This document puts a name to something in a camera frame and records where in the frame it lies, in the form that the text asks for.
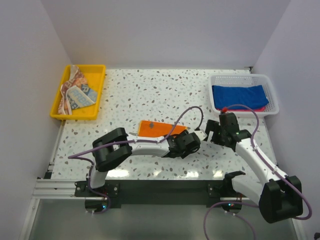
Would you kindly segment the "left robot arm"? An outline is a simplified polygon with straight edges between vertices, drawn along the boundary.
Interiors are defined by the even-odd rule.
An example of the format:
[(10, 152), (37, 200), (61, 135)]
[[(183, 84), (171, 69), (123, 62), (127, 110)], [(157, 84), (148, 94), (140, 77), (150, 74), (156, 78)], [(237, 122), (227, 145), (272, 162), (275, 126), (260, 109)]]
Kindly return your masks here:
[(184, 159), (197, 152), (206, 137), (206, 133), (198, 128), (193, 132), (183, 130), (169, 137), (142, 137), (126, 133), (123, 127), (118, 127), (93, 141), (94, 167), (86, 190), (92, 196), (101, 195), (107, 173), (130, 156)]

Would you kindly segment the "orange grey cat towel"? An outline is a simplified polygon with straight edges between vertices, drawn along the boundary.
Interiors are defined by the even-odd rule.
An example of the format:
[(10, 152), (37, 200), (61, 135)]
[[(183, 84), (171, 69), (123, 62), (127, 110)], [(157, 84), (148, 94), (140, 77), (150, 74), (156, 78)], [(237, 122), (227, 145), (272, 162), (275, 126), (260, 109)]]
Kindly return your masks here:
[(173, 125), (164, 122), (142, 120), (139, 124), (137, 135), (140, 137), (157, 138), (167, 135)]

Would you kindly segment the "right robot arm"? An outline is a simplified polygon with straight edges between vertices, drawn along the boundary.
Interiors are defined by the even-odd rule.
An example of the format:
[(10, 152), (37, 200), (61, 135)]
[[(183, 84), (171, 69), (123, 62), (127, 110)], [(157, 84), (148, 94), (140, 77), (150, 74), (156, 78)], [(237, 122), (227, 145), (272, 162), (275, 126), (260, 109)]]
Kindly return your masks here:
[(254, 202), (268, 223), (295, 218), (303, 213), (302, 184), (298, 177), (288, 176), (280, 170), (252, 138), (247, 129), (240, 129), (232, 112), (219, 115), (219, 120), (208, 120), (205, 133), (212, 137), (205, 140), (232, 149), (251, 168), (257, 181), (244, 171), (225, 174), (219, 188), (221, 195), (242, 194)]

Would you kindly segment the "pink microfiber towel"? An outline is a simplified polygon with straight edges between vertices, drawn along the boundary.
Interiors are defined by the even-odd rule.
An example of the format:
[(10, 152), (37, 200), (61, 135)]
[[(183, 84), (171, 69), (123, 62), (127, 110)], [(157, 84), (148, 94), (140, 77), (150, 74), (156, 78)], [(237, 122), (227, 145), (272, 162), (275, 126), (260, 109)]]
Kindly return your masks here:
[[(253, 111), (255, 112), (264, 112), (265, 111), (265, 106), (261, 107), (261, 108), (252, 108)], [(228, 111), (233, 111), (233, 112), (250, 112), (251, 110), (247, 107), (243, 107), (243, 106), (233, 106), (233, 107), (229, 107)]]

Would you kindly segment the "white orange patterned towel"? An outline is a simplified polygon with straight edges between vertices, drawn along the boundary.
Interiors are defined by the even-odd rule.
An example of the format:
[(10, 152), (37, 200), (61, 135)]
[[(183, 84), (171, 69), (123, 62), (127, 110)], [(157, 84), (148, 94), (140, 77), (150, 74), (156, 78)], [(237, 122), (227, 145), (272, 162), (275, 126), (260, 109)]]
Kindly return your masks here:
[(89, 87), (87, 78), (76, 65), (71, 65), (69, 79), (60, 87), (60, 93), (59, 115), (72, 115), (73, 110), (92, 106), (98, 97), (98, 93)]

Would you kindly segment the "blue towel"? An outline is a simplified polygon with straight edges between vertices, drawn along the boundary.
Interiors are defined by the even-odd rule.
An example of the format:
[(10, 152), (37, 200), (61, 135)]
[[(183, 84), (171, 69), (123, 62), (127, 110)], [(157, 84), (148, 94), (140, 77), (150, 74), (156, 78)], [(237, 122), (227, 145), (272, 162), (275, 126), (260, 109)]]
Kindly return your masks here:
[(212, 94), (216, 109), (231, 105), (244, 105), (258, 109), (269, 104), (269, 100), (261, 85), (252, 87), (232, 87), (213, 85)]

